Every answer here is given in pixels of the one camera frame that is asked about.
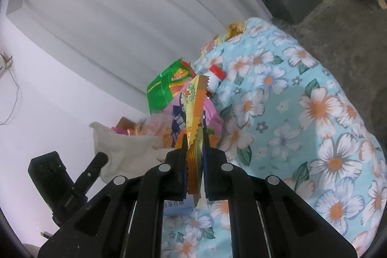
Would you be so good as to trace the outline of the pink blue snack bag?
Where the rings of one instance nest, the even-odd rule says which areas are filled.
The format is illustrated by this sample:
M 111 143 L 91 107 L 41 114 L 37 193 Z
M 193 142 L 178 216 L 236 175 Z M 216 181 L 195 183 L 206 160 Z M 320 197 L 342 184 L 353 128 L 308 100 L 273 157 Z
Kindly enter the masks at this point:
M 183 93 L 181 92 L 174 97 L 172 102 L 164 110 L 165 113 L 172 114 L 171 147 L 175 147 L 180 131 L 186 128 L 186 114 L 183 110 L 182 97 Z M 213 102 L 208 97 L 205 98 L 203 110 L 210 145 L 211 147 L 216 147 L 222 136 L 223 120 L 216 111 Z

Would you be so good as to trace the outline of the white bottle red cap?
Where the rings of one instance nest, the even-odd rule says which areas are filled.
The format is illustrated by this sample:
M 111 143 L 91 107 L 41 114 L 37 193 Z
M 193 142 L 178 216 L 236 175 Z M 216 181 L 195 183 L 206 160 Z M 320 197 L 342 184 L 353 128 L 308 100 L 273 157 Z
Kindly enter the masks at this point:
M 220 83 L 226 78 L 227 74 L 219 66 L 212 65 L 204 73 L 208 77 L 207 91 L 214 94 L 218 89 Z

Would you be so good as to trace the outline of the white cloth rag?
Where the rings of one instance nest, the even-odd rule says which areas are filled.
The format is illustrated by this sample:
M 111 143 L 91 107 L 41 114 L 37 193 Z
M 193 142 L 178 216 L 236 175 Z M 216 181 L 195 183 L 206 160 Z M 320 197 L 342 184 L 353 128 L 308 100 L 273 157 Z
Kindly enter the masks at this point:
M 104 183 L 116 176 L 128 179 L 143 176 L 149 169 L 163 163 L 171 151 L 163 147 L 163 140 L 158 136 L 121 135 L 99 122 L 89 126 L 93 131 L 95 153 L 108 156 L 108 163 L 100 173 Z

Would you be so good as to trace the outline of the green foil snack bag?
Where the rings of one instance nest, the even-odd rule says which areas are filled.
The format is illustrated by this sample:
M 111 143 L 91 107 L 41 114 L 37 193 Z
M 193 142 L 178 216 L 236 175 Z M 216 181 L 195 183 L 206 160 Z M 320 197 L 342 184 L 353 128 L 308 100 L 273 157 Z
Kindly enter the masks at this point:
M 183 59 L 170 64 L 147 87 L 149 112 L 154 114 L 163 111 L 193 77 L 195 72 Z

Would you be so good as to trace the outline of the orange pink snack bag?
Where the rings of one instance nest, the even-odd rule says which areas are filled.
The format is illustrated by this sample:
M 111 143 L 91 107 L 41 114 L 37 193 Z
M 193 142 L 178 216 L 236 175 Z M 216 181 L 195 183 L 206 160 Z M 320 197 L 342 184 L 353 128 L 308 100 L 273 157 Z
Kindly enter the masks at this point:
M 172 114 L 169 113 L 153 114 L 139 122 L 122 117 L 116 127 L 111 129 L 127 136 L 156 136 L 162 140 L 162 145 L 156 145 L 156 149 L 172 148 Z

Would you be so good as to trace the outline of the gold snack packet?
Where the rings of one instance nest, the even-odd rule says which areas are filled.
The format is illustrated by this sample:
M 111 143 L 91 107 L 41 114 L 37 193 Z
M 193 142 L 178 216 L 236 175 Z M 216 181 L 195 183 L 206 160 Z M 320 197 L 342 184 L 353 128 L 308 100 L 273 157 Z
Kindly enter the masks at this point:
M 226 28 L 224 41 L 229 41 L 230 39 L 236 37 L 237 35 L 242 34 L 244 31 L 245 31 L 245 22 L 231 23 Z

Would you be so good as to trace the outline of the orange yellow snack wrapper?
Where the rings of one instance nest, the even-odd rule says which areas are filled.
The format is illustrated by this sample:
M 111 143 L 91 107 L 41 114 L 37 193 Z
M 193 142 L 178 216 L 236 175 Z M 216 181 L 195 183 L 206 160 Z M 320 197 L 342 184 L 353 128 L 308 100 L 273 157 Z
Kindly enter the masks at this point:
M 186 113 L 186 137 L 188 150 L 186 161 L 188 167 L 187 193 L 193 197 L 196 207 L 201 193 L 203 174 L 203 109 L 207 94 L 208 77 L 197 75 L 183 91 L 183 105 Z

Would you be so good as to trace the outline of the floral blue tablecloth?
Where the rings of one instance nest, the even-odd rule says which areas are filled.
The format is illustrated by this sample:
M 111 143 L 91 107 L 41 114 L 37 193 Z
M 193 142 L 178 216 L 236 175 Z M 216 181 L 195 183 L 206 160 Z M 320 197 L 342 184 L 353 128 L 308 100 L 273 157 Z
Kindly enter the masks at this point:
M 226 72 L 213 104 L 228 161 L 278 176 L 363 255 L 386 208 L 386 160 L 326 64 L 250 18 L 240 34 L 209 43 L 193 68 L 202 75 L 213 65 Z

